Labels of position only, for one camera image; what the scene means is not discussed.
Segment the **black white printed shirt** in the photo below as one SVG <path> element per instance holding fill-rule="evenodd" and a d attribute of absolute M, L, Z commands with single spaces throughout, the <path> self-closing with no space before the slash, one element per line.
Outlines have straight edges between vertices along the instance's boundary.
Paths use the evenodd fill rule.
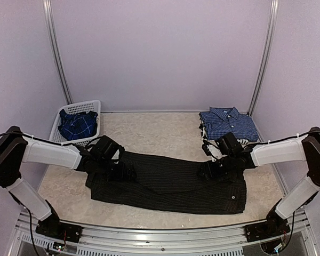
<path fill-rule="evenodd" d="M 211 143 L 208 139 L 205 139 L 205 138 L 203 138 L 202 141 L 207 141 L 207 142 Z M 237 141 L 241 145 L 247 145 L 249 143 L 249 141 L 247 139 L 237 139 Z"/>

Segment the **black pinstripe long sleeve shirt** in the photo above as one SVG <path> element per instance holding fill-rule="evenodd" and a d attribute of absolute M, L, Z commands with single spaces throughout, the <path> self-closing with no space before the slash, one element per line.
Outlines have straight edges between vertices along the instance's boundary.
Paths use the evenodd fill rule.
<path fill-rule="evenodd" d="M 243 170 L 228 172 L 226 181 L 201 180 L 203 162 L 125 152 L 123 163 L 132 164 L 135 181 L 107 181 L 89 174 L 85 185 L 91 198 L 148 210 L 190 214 L 239 214 L 246 205 Z"/>

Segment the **blue checked shirt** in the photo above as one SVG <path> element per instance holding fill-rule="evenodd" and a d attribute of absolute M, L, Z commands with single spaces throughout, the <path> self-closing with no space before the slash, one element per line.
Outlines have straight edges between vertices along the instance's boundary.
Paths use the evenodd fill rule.
<path fill-rule="evenodd" d="M 199 113 L 201 127 L 208 140 L 219 140 L 227 133 L 232 133 L 236 139 L 257 142 L 259 135 L 252 118 L 240 113 L 235 107 L 214 108 Z"/>

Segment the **white plastic laundry basket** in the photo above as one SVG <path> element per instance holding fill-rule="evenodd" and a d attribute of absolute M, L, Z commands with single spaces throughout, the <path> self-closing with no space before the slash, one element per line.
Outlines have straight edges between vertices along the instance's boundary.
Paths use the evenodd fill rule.
<path fill-rule="evenodd" d="M 85 138 L 85 139 L 70 140 L 70 141 L 66 140 L 58 131 L 58 126 L 60 125 L 59 112 L 61 110 L 64 110 L 67 114 L 76 114 L 83 111 L 85 112 L 94 111 L 98 113 L 98 118 L 97 118 L 98 127 L 97 127 L 96 134 L 92 137 Z M 52 126 L 52 130 L 51 130 L 51 134 L 49 136 L 49 140 L 56 143 L 74 143 L 81 146 L 87 145 L 91 140 L 97 138 L 100 133 L 100 112 L 101 112 L 101 102 L 99 100 L 73 103 L 73 104 L 61 107 L 58 110 L 58 113 L 56 114 L 56 117 Z"/>

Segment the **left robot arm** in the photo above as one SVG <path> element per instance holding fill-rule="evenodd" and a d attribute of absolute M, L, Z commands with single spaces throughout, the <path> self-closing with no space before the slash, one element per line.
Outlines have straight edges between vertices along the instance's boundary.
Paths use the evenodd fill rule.
<path fill-rule="evenodd" d="M 0 134 L 0 187 L 23 205 L 52 237 L 59 237 L 64 226 L 50 203 L 21 175 L 22 163 L 42 163 L 71 170 L 99 174 L 107 181 L 136 179 L 132 164 L 123 163 L 125 149 L 106 135 L 85 145 L 52 142 L 24 134 L 17 126 Z"/>

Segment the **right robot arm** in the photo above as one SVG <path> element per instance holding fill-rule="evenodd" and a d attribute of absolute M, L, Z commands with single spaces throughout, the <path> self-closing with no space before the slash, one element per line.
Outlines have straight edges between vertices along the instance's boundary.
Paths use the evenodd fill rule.
<path fill-rule="evenodd" d="M 203 163 L 198 172 L 200 178 L 215 179 L 231 171 L 254 169 L 268 164 L 305 161 L 307 174 L 298 184 L 267 214 L 262 232 L 273 237 L 286 220 L 298 208 L 310 202 L 320 191 L 320 128 L 313 127 L 308 132 L 273 142 L 255 142 L 242 146 L 229 132 L 215 145 L 205 142 L 203 149 L 211 161 Z"/>

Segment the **dark blue plaid shirt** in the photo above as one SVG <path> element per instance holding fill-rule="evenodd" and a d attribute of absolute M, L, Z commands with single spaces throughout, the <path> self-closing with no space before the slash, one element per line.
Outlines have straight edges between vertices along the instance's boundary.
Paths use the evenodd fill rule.
<path fill-rule="evenodd" d="M 94 111 L 67 114 L 61 110 L 59 116 L 58 131 L 68 141 L 89 138 L 97 132 L 98 113 Z"/>

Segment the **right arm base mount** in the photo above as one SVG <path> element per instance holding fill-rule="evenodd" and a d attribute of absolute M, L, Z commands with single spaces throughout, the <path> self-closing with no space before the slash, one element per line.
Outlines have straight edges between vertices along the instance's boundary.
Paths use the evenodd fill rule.
<path fill-rule="evenodd" d="M 263 239 L 284 235 L 291 231 L 287 219 L 282 219 L 273 207 L 266 216 L 265 221 L 244 227 L 247 242 L 255 242 Z"/>

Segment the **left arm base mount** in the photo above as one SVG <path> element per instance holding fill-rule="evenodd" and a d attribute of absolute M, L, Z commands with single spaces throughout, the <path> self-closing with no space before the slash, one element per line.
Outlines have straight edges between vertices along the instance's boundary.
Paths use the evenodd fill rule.
<path fill-rule="evenodd" d="M 36 233 L 64 242 L 78 243 L 83 227 L 62 222 L 52 205 L 48 201 L 46 202 L 51 209 L 51 215 L 43 221 L 38 221 Z"/>

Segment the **front aluminium rail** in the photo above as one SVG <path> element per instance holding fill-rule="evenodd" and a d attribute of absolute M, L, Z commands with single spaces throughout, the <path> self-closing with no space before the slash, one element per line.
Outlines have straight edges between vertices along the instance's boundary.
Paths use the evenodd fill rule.
<path fill-rule="evenodd" d="M 319 255 L 304 212 L 289 218 L 293 235 L 281 234 L 249 241 L 246 224 L 193 229 L 132 229 L 81 224 L 76 242 L 35 233 L 37 220 L 22 212 L 6 255 L 265 255 L 264 248 L 278 239 L 288 246 L 278 255 Z"/>

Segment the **right aluminium frame post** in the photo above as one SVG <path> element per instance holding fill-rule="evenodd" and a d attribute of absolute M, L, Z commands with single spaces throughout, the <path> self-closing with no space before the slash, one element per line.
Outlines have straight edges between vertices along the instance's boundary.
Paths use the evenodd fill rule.
<path fill-rule="evenodd" d="M 279 7 L 279 0 L 272 0 L 259 71 L 255 81 L 255 87 L 252 93 L 250 105 L 247 111 L 247 114 L 249 116 L 253 116 L 255 112 L 255 108 L 258 103 L 260 92 L 263 86 L 263 81 L 265 78 L 266 69 L 267 69 L 267 65 L 268 65 L 269 57 L 271 53 L 271 47 L 274 40 L 275 27 L 276 27 L 277 16 L 278 16 L 278 7 Z"/>

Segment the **aluminium frame post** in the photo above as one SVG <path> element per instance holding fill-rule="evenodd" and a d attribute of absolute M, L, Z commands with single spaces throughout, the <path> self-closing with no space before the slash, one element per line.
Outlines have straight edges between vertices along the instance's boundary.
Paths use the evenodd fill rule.
<path fill-rule="evenodd" d="M 46 26 L 49 34 L 51 50 L 55 62 L 55 66 L 58 72 L 61 88 L 65 97 L 65 101 L 67 104 L 71 104 L 73 102 L 71 92 L 66 80 L 65 70 L 63 67 L 63 63 L 61 60 L 61 54 L 59 51 L 58 41 L 57 41 L 57 34 L 53 19 L 53 12 L 52 12 L 52 3 L 50 0 L 43 0 L 43 9 L 45 15 Z"/>
<path fill-rule="evenodd" d="M 255 81 L 255 87 L 252 93 L 250 105 L 247 111 L 247 114 L 249 116 L 253 116 L 255 112 L 255 108 L 258 103 L 260 92 L 263 86 L 263 81 L 265 78 L 266 69 L 267 69 L 267 65 L 268 65 L 269 57 L 271 53 L 271 47 L 274 40 L 275 27 L 276 27 L 277 16 L 278 16 L 278 7 L 279 7 L 279 0 L 272 0 L 259 71 Z"/>

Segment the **left aluminium frame post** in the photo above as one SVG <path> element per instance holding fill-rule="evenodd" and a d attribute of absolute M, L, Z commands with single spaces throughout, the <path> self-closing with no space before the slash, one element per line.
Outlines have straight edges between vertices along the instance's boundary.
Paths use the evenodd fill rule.
<path fill-rule="evenodd" d="M 65 101 L 67 104 L 71 104 L 73 102 L 71 92 L 66 80 L 65 70 L 63 67 L 63 63 L 61 60 L 61 54 L 59 51 L 58 41 L 57 41 L 57 34 L 53 19 L 53 12 L 52 12 L 52 3 L 50 0 L 43 0 L 43 9 L 45 15 L 46 26 L 49 34 L 51 50 L 55 62 L 55 66 L 58 72 L 61 88 L 65 97 Z"/>

